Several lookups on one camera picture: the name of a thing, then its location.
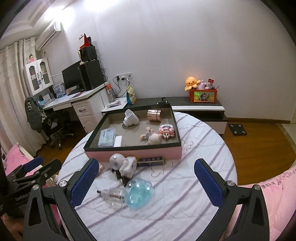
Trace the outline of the clear small glass bottle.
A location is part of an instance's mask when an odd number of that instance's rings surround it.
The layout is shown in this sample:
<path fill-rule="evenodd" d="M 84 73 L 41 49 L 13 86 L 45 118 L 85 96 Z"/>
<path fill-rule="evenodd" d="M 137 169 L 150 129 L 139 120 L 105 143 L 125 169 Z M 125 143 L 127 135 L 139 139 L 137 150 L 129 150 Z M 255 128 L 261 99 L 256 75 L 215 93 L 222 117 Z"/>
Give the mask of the clear small glass bottle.
<path fill-rule="evenodd" d="M 113 207 L 125 206 L 125 188 L 123 186 L 97 190 L 97 193 Z"/>

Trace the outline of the white astronaut figurine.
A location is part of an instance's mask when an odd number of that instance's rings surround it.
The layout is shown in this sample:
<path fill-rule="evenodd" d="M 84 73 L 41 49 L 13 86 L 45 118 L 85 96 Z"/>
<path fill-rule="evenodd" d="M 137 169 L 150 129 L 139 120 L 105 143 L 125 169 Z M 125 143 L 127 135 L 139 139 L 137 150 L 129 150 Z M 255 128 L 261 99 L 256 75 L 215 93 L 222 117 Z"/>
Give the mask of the white astronaut figurine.
<path fill-rule="evenodd" d="M 129 179 L 133 177 L 137 168 L 136 157 L 125 157 L 119 153 L 113 154 L 109 159 L 109 163 L 112 169 L 114 169 L 115 171 L 119 171 L 122 177 L 126 177 Z"/>

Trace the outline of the clear teal heart container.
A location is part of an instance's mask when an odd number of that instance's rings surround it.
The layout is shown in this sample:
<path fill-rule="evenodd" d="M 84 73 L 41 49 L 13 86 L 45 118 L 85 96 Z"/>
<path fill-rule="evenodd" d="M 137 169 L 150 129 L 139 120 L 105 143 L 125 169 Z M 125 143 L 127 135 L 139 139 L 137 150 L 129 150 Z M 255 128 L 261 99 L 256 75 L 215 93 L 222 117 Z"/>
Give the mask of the clear teal heart container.
<path fill-rule="evenodd" d="M 125 187 L 125 204 L 131 209 L 139 209 L 149 203 L 154 194 L 151 182 L 141 179 L 131 179 Z"/>

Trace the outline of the white power adapter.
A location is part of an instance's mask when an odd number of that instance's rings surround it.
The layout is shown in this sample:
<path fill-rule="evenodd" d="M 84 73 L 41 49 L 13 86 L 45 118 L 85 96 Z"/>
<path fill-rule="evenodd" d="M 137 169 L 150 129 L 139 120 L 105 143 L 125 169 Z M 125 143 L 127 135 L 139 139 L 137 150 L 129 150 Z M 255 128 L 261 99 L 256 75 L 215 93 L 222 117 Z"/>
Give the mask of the white power adapter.
<path fill-rule="evenodd" d="M 121 145 L 122 145 L 122 136 L 116 136 L 113 146 L 117 148 L 117 147 L 121 147 Z"/>

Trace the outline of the white night light plug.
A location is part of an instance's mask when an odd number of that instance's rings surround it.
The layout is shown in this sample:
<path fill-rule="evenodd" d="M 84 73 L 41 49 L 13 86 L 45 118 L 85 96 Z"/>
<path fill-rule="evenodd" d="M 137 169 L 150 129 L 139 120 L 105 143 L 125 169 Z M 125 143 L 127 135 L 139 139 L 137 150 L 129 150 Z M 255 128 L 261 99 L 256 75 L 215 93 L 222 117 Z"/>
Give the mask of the white night light plug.
<path fill-rule="evenodd" d="M 131 111 L 130 109 L 127 109 L 125 111 L 125 117 L 123 119 L 122 127 L 127 128 L 129 126 L 138 125 L 138 124 L 139 124 L 138 117 L 135 115 L 133 111 Z"/>

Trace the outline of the rose gold lidded jar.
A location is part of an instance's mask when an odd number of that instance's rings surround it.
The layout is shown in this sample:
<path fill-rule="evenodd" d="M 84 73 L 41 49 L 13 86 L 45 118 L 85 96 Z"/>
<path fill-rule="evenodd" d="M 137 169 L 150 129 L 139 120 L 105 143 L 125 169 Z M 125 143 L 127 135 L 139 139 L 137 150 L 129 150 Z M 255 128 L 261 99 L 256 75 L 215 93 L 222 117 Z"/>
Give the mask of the rose gold lidded jar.
<path fill-rule="evenodd" d="M 149 121 L 161 122 L 163 120 L 162 110 L 161 109 L 148 109 L 147 110 L 147 119 Z"/>

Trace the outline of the pink block crab figure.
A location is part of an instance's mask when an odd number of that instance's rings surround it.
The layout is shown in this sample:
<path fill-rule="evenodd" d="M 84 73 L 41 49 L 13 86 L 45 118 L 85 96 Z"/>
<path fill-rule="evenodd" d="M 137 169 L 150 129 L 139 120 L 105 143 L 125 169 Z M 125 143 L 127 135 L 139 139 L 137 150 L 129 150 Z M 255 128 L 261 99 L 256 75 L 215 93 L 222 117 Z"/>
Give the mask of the pink block crab figure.
<path fill-rule="evenodd" d="M 166 140 L 173 138 L 175 136 L 175 127 L 169 123 L 161 124 L 159 134 Z"/>

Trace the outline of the black hair claw clip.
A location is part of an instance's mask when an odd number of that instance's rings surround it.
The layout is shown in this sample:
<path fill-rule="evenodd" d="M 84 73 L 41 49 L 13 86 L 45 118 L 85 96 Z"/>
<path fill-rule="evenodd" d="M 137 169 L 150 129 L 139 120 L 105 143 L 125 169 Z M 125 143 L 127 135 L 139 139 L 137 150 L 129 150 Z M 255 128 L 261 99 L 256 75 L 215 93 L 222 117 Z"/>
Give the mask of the black hair claw clip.
<path fill-rule="evenodd" d="M 131 178 L 122 176 L 119 170 L 114 170 L 113 168 L 111 168 L 111 171 L 116 175 L 117 180 L 120 180 L 123 186 L 126 187 Z"/>

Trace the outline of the pink bedsheet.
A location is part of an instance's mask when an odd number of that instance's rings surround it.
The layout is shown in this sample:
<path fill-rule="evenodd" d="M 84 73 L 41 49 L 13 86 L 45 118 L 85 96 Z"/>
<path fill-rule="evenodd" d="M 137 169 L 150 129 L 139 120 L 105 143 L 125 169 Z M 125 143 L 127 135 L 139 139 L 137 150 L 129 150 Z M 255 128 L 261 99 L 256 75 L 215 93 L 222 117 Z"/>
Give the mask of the pink bedsheet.
<path fill-rule="evenodd" d="M 28 151 L 26 151 L 18 143 L 14 144 L 3 160 L 6 176 L 8 176 L 18 166 L 24 165 L 31 160 L 33 160 L 33 157 Z"/>

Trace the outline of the white computer desk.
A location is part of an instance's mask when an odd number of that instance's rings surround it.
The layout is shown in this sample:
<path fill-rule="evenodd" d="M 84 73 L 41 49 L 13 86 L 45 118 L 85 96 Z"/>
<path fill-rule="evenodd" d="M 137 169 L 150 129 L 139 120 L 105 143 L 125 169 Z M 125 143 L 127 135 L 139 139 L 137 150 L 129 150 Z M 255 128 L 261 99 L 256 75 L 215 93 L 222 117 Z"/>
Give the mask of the white computer desk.
<path fill-rule="evenodd" d="M 103 118 L 102 111 L 109 103 L 105 84 L 78 96 L 69 95 L 55 99 L 44 105 L 44 110 L 58 111 L 66 108 L 74 108 L 86 133 L 92 132 Z"/>

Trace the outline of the white striped quilt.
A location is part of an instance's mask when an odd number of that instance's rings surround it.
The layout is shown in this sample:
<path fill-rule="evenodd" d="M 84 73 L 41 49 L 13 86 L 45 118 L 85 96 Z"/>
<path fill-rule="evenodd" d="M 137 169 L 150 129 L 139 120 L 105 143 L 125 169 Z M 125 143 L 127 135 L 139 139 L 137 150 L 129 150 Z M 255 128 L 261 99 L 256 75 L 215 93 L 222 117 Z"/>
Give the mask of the white striped quilt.
<path fill-rule="evenodd" d="M 119 186 L 108 165 L 96 177 L 76 212 L 97 240 L 196 240 L 215 215 L 194 173 L 202 158 L 225 180 L 237 181 L 230 150 L 215 130 L 184 113 L 175 113 L 182 157 L 164 166 L 138 168 L 135 175 L 151 182 L 154 194 L 140 209 L 110 204 L 99 190 Z"/>

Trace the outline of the white glass-door cabinet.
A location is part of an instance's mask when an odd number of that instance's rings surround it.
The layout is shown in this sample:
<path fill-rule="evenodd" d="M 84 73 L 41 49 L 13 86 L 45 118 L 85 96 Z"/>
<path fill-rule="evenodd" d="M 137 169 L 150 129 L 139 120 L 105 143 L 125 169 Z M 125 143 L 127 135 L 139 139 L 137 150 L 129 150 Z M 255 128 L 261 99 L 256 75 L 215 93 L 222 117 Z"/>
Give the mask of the white glass-door cabinet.
<path fill-rule="evenodd" d="M 36 95 L 53 86 L 47 58 L 38 59 L 25 65 L 24 75 L 30 95 Z"/>

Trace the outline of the pink and black storage box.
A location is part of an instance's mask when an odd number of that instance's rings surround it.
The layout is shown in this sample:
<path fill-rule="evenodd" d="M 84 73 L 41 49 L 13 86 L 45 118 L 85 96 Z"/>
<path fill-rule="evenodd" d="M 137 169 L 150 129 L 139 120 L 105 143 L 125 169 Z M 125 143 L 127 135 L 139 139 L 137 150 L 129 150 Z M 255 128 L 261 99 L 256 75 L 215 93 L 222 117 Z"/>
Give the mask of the pink and black storage box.
<path fill-rule="evenodd" d="M 123 128 L 123 119 L 125 111 L 130 109 L 139 119 L 138 125 Z M 147 119 L 148 109 L 161 109 L 163 120 L 149 121 Z M 155 133 L 159 133 L 161 124 L 171 124 L 175 127 L 175 136 L 168 140 L 162 137 L 162 143 L 159 145 L 146 145 L 146 141 L 141 141 L 140 136 L 146 133 L 146 127 L 151 127 Z M 101 130 L 106 128 L 115 128 L 116 136 L 122 136 L 121 147 L 99 148 L 98 139 Z M 111 155 L 115 153 L 123 156 L 135 156 L 136 158 L 163 157 L 164 160 L 176 160 L 182 156 L 181 138 L 177 127 L 177 121 L 172 107 L 167 104 L 154 104 L 140 107 L 131 107 L 109 111 L 103 116 L 96 126 L 88 141 L 84 146 L 85 153 L 90 158 L 96 158 L 102 162 L 108 162 Z"/>

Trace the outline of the black computer monitor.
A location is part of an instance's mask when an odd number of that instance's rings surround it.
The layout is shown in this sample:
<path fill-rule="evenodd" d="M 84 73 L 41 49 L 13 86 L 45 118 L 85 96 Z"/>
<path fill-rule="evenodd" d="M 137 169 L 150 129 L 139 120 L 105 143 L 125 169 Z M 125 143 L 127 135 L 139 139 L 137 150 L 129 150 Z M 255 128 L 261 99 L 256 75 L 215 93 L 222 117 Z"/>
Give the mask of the black computer monitor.
<path fill-rule="evenodd" d="M 79 66 L 80 61 L 77 61 L 62 71 L 65 89 L 69 90 L 76 87 L 69 92 L 69 95 L 77 93 L 83 87 Z"/>

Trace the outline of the black speaker with red items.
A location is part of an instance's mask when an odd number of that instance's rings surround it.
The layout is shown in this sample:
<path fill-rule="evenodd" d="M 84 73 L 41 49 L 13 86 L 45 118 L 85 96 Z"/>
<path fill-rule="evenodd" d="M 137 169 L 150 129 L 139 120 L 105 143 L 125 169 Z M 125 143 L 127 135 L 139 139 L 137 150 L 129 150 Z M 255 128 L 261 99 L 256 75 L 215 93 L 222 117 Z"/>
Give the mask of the black speaker with red items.
<path fill-rule="evenodd" d="M 78 50 L 81 62 L 89 62 L 97 59 L 96 49 L 91 42 L 91 37 L 87 37 L 86 34 L 83 34 L 81 39 L 83 39 L 83 44 Z"/>

